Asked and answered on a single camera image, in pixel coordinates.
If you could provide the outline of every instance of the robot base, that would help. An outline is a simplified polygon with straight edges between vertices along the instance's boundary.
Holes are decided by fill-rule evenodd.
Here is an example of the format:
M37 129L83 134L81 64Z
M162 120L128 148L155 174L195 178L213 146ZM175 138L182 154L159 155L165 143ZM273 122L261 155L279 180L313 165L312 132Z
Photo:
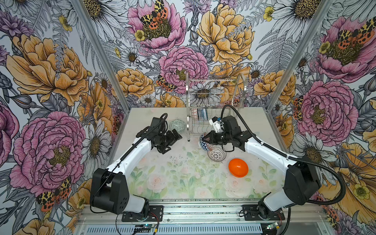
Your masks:
M158 216L158 220L161 222L163 219L163 206L149 206L148 213L154 213ZM149 215L145 220L141 218L139 213L134 212L124 212L123 217L121 218L122 222L157 222L157 218Z
M244 213L244 220L245 221L258 221L263 220L258 216L258 204L253 205L242 205L243 213ZM269 220L285 220L285 216L283 214L282 208L279 208L275 213L273 213Z

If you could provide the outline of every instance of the orange egg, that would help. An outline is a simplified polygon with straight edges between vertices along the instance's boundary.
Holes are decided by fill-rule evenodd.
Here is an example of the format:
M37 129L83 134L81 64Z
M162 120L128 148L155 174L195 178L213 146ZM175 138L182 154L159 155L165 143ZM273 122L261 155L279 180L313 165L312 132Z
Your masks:
M245 161L234 158L229 162L229 170L235 177L242 178L248 174L248 165Z

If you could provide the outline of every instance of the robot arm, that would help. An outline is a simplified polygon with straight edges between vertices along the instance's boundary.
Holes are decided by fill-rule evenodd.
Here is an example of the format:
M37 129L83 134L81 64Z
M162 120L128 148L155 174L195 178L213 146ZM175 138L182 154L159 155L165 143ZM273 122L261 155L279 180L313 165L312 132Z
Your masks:
M171 150L169 146L182 138L175 129L166 130L165 119L153 118L150 127L146 127L136 135L132 146L122 157L109 165L107 169L97 169L92 177L90 204L115 214L127 211L134 212L135 217L146 218L149 212L149 201L146 198L129 194L127 179L141 158L153 147L165 154Z
M215 145L231 143L234 147L266 161L285 176L283 188L267 194L258 202L258 215L263 219L269 218L281 207L303 205L320 188L320 181L314 166L289 159L297 157L280 150L277 153L276 149L272 150L272 147L264 141L259 138L255 139L249 131L241 131L235 117L228 116L223 119L214 117L209 122L214 130L204 136L203 141Z

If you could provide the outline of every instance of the wall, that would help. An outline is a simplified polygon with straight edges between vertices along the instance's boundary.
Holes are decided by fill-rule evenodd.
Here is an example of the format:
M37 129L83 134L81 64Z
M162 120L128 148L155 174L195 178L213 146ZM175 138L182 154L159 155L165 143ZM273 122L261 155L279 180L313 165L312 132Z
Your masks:
M153 22L152 12L158 12L155 2L164 4L167 17L161 15ZM266 105L319 2L129 0L85 4L130 105L184 107L187 73L204 79L236 79L243 73L250 83L245 106ZM291 10L296 4L299 17ZM107 20L101 8L110 9L114 17ZM337 15L336 11L329 13L326 22ZM293 76L284 92L285 104L295 95L295 81ZM191 103L226 104L232 99L234 85L191 82L191 91L200 94Z
M0 8L0 230L69 235L124 112L69 1Z
M296 65L296 94L271 109L291 153L345 179L345 198L324 207L337 234L376 234L375 9L374 1L335 1L329 13L337 16L323 22ZM312 199L333 199L338 181L317 172L322 187Z

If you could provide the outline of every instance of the daisy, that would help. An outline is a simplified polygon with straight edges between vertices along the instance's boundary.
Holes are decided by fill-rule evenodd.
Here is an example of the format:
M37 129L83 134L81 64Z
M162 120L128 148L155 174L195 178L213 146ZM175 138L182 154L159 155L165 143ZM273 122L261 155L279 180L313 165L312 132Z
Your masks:
M81 164L85 164L84 177L89 179L99 167L105 167L107 163L107 152L110 149L111 135L106 129L105 123L99 119L97 129L93 124L89 125L89 138L82 142Z
M4 4L8 9L11 9L13 13L22 16L35 16L40 6L36 0L4 0Z
M126 18L126 1L119 0L83 0L90 18L93 20L99 37L108 42L120 39L118 30L124 31ZM62 14L68 20L68 25L76 26L80 37L83 37L83 28L77 13L70 0L57 0L57 5L62 9Z
M265 73L266 73L266 70L264 69L263 66L261 66L261 65L253 66L250 73L249 73L250 79L252 79L252 80L259 79L263 75L265 75Z
M206 85L197 83L190 89L190 105L214 105L221 101L223 86L214 87L214 82L208 82Z
M271 108L271 115L273 117L278 117L282 113L282 110L283 110L282 102L277 100L275 104L273 105L273 107Z
M154 107L154 105L156 103L155 97L152 96L152 95L142 96L139 100L140 100L141 104L143 104L144 106L146 106L148 108Z
M328 162L334 162L337 158L333 153L322 150L322 148L322 140L316 139L315 136L310 136L308 133L306 133L305 136L296 134L291 143L289 152L298 157L307 156L314 163L332 168L329 166ZM331 173L319 167L315 168L321 184L327 186L326 181L323 179L323 174L329 183L332 185L336 184L336 179Z
M345 0L343 6L347 7L342 13L343 16L351 15L351 21L359 17L358 22L360 23L376 16L376 1L373 0Z
M137 48L126 48L121 53L121 59L129 66L136 66L139 60Z
M304 56L300 59L298 65L296 66L296 70L302 71L307 66L311 58L312 56L308 52L305 52Z
M277 0L271 17L276 19L272 31L279 30L278 37L286 33L286 38L292 37L293 42L299 41L308 28L311 18L320 0Z
M139 6L141 8L144 8L145 3L148 6L152 6L153 1L152 0L128 0L128 5L130 7L133 7L133 6L136 6L137 4L139 4Z

